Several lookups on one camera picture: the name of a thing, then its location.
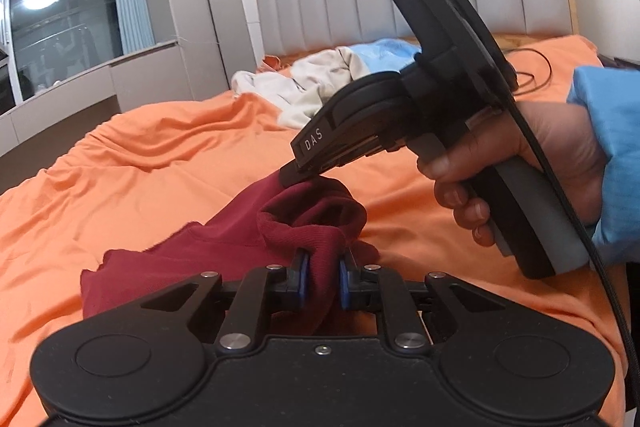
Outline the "person's right hand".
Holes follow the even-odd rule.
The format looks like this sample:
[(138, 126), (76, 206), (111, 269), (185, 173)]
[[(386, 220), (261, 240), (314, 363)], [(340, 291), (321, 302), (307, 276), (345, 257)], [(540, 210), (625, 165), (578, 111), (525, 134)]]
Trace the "person's right hand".
[[(558, 177), (578, 218), (594, 225), (602, 211), (602, 183), (606, 157), (591, 127), (587, 109), (567, 103), (520, 102), (518, 109)], [(480, 170), (520, 156), (537, 168), (538, 161), (513, 118), (486, 116), (442, 155), (418, 160), (423, 176), (435, 182), (434, 195), (454, 213), (458, 227), (472, 233), (483, 247), (495, 244), (489, 226), (490, 206), (471, 195), (463, 182)]]

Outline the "blue sleeved right forearm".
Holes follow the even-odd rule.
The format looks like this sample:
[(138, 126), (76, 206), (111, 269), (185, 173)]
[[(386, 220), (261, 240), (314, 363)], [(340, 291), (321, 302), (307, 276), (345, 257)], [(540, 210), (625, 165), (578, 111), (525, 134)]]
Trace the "blue sleeved right forearm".
[(602, 211), (592, 240), (603, 261), (639, 260), (639, 73), (582, 66), (567, 101), (584, 106), (604, 150)]

